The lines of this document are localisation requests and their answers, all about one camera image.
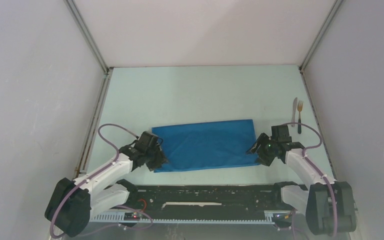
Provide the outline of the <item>blue cloth napkin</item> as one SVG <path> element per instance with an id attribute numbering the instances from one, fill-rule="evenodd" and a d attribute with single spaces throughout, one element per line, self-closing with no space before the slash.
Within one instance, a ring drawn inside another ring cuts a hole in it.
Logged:
<path id="1" fill-rule="evenodd" d="M 256 165 L 257 156 L 246 153 L 257 140 L 252 119 L 158 126 L 151 131 L 162 138 L 168 159 L 157 173 Z"/>

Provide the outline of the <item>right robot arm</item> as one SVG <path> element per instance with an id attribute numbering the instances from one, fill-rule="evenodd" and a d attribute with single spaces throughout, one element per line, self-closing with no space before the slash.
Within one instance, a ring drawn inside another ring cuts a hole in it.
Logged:
<path id="1" fill-rule="evenodd" d="M 270 166 L 281 160 L 301 179 L 304 187 L 293 181 L 273 185 L 271 204 L 277 209 L 290 206 L 305 216 L 314 235 L 336 236 L 357 229 L 355 201 L 351 185 L 323 172 L 310 158 L 309 146 L 293 141 L 289 124 L 271 127 L 271 136 L 260 134 L 247 154 L 257 154 L 256 162 Z"/>

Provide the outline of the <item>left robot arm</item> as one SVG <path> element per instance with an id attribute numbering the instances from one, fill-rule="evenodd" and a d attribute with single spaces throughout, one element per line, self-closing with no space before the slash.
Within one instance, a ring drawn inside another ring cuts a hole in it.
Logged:
<path id="1" fill-rule="evenodd" d="M 44 213 L 50 222 L 50 237 L 76 237 L 98 214 L 118 205 L 136 206 L 138 194 L 117 181 L 143 165 L 153 171 L 166 163 L 161 141 L 149 131 L 120 148 L 107 140 L 106 143 L 115 149 L 110 160 L 73 180 L 59 180 Z"/>

